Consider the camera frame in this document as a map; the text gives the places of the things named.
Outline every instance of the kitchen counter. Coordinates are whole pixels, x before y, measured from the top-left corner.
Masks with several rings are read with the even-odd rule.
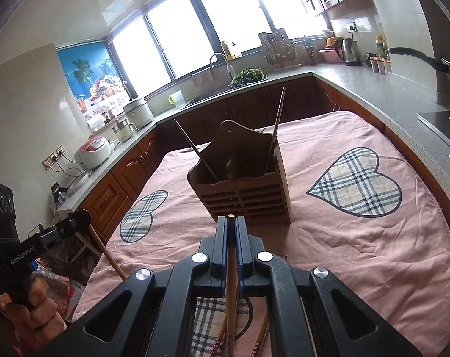
[[[311,75],[356,101],[393,131],[430,170],[450,200],[450,147],[417,119],[418,112],[445,110],[436,103],[437,93],[422,90],[421,86],[398,76],[375,74],[367,66],[317,65],[270,73],[266,81],[225,92],[187,108],[171,108],[156,115],[154,122],[140,129],[125,143],[119,144],[111,156],[79,184],[75,193],[58,208],[58,212],[74,212],[109,170],[157,124],[236,94]]]

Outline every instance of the pink tablecloth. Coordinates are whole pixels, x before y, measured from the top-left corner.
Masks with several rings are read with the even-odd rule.
[[[278,139],[292,223],[249,233],[294,267],[327,267],[424,356],[437,356],[450,339],[450,233],[433,195],[397,149],[352,113],[280,125]],[[133,207],[140,218],[112,236],[107,248],[126,274],[170,268],[214,234],[187,182],[196,162],[191,149],[167,154]],[[119,283],[103,256],[75,318]],[[259,326],[253,321],[245,332],[240,356],[250,355]],[[218,327],[196,356],[208,355]]]

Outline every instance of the finger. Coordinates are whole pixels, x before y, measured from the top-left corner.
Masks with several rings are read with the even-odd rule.
[[[18,332],[21,340],[26,343],[31,349],[39,351],[43,347],[42,343],[35,338],[36,330],[24,323],[16,323],[15,329]]]
[[[50,321],[57,313],[57,304],[51,298],[45,298],[30,310],[30,326],[39,328]]]
[[[47,324],[38,329],[35,334],[35,338],[42,344],[47,344],[52,339],[58,337],[65,330],[65,322],[61,318],[60,314],[56,313],[54,317],[50,321],[48,321]]]
[[[48,284],[46,281],[43,278],[36,277],[28,290],[28,300],[33,306],[36,306],[46,298],[47,291]]]
[[[17,303],[5,304],[5,312],[13,323],[29,323],[30,312],[28,309]]]

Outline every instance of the ceiling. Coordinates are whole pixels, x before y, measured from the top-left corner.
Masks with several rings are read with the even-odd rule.
[[[0,32],[0,65],[46,44],[66,46],[108,37],[151,1],[23,0]]]

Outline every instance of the window frame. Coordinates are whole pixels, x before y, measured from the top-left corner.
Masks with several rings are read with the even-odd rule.
[[[127,81],[126,87],[128,88],[128,91],[130,92],[130,94],[135,94],[135,96],[137,96],[137,93],[135,92],[134,87],[130,83],[129,78],[128,78],[126,72],[124,71],[124,68],[121,63],[121,59],[119,58],[117,52],[115,51],[113,40],[117,33],[121,32],[121,30],[123,30],[125,27],[127,27],[129,25],[129,23],[133,22],[140,16],[143,18],[143,20],[147,26],[147,29],[149,30],[149,34],[153,39],[153,42],[157,48],[157,52],[159,53],[159,55],[162,59],[162,62],[164,63],[164,66],[167,70],[167,73],[169,74],[169,77],[171,79],[170,83],[151,92],[145,98],[155,96],[155,95],[159,94],[160,92],[167,90],[174,84],[177,84],[179,82],[182,82],[182,81],[190,78],[194,73],[203,71],[205,68],[208,67],[207,65],[205,65],[205,66],[198,68],[195,71],[191,71],[190,73],[187,73],[183,76],[175,75],[175,73],[172,70],[172,66],[171,66],[170,62],[167,59],[167,55],[165,54],[165,51],[161,46],[160,39],[155,34],[154,28],[153,28],[152,24],[150,23],[149,17],[147,15],[150,10],[154,9],[156,6],[160,5],[164,1],[166,1],[166,0],[153,0],[152,2],[147,4],[143,9],[136,12],[135,14],[128,17],[127,19],[125,19],[119,26],[117,26],[111,32],[109,37],[107,37],[106,39],[103,39],[103,41],[106,42],[108,49],[110,50],[111,59],[112,59],[113,63],[116,65],[116,68],[119,71],[120,75],[122,75],[122,79]],[[213,23],[210,20],[210,17],[203,5],[202,0],[190,0],[190,2],[193,6],[193,9],[195,10],[195,13],[197,14],[197,17],[198,17],[200,23],[202,24],[202,27],[205,31],[205,34],[207,35],[207,38],[210,42],[210,45],[211,45],[214,53],[218,53],[218,52],[223,53],[221,41],[219,40],[218,34],[215,30]],[[263,0],[258,0],[258,2],[260,3],[259,8],[263,11],[266,21],[268,22],[269,28],[271,28],[272,31],[275,31],[276,26],[274,25],[274,22],[266,8],[266,5],[264,4]],[[324,18],[325,22],[328,24],[328,27],[329,27],[330,22],[329,22],[326,12],[322,12],[320,14],[322,15],[322,17]],[[313,36],[308,37],[308,39],[310,39],[310,40],[321,40],[324,38],[325,38],[324,35],[313,35]],[[293,38],[293,39],[296,41],[302,40],[302,38]],[[242,56],[247,56],[247,55],[254,54],[254,53],[257,53],[260,51],[261,51],[261,47],[259,46],[259,47],[256,47],[256,48],[253,48],[253,49],[250,49],[247,51],[243,51]],[[218,58],[217,58],[217,61],[212,63],[212,66],[214,66],[214,67],[220,66],[220,65],[225,65],[225,61],[222,61],[221,59],[218,60]]]

